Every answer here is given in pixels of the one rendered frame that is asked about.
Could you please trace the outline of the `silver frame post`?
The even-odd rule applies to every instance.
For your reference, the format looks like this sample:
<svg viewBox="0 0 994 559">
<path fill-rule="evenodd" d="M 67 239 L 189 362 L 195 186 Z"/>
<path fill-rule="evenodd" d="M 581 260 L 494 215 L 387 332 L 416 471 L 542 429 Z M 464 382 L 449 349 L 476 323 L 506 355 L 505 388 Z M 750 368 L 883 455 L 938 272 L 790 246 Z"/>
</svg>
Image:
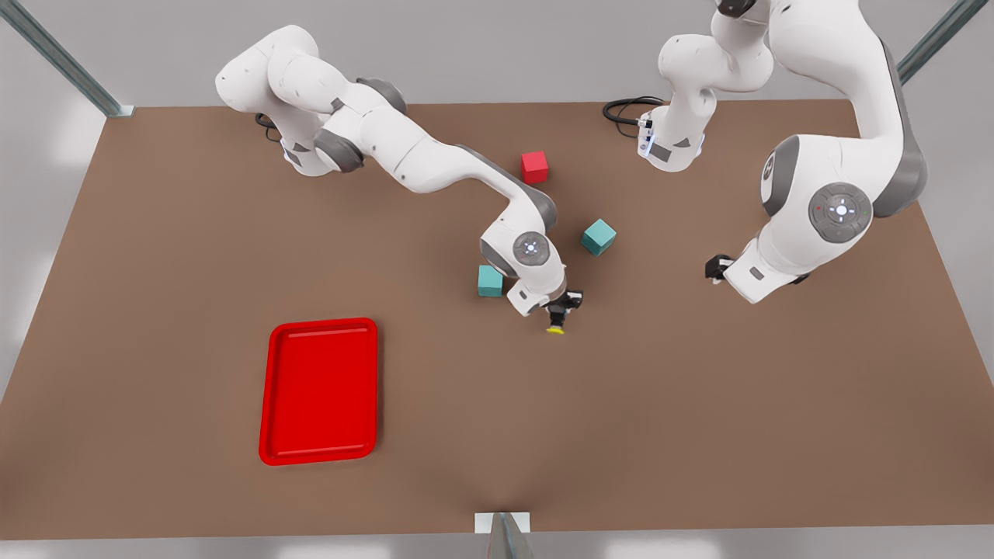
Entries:
<svg viewBox="0 0 994 559">
<path fill-rule="evenodd" d="M 529 512 L 477 512 L 476 534 L 488 534 L 487 559 L 535 559 L 525 535 L 531 532 Z"/>
<path fill-rule="evenodd" d="M 901 84 L 906 84 L 913 75 L 919 73 L 929 60 L 933 59 L 934 54 L 940 52 L 942 47 L 951 42 L 956 34 L 983 10 L 988 1 L 956 0 L 933 28 L 898 63 L 897 71 Z"/>
<path fill-rule="evenodd" d="M 3 18 L 36 52 L 52 64 L 71 85 L 107 118 L 128 118 L 134 115 L 134 106 L 120 105 L 74 57 L 18 0 L 0 0 L 0 18 Z"/>
</svg>

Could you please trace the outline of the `red plastic tray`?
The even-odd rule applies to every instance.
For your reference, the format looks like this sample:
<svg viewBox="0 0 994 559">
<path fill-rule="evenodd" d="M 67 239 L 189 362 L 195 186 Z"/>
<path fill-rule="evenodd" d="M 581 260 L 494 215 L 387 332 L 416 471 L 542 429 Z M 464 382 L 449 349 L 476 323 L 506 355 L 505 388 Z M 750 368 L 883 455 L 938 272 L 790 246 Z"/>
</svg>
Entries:
<svg viewBox="0 0 994 559">
<path fill-rule="evenodd" d="M 355 460 L 377 443 L 377 325 L 339 318 L 269 337 L 259 457 L 267 466 Z"/>
</svg>

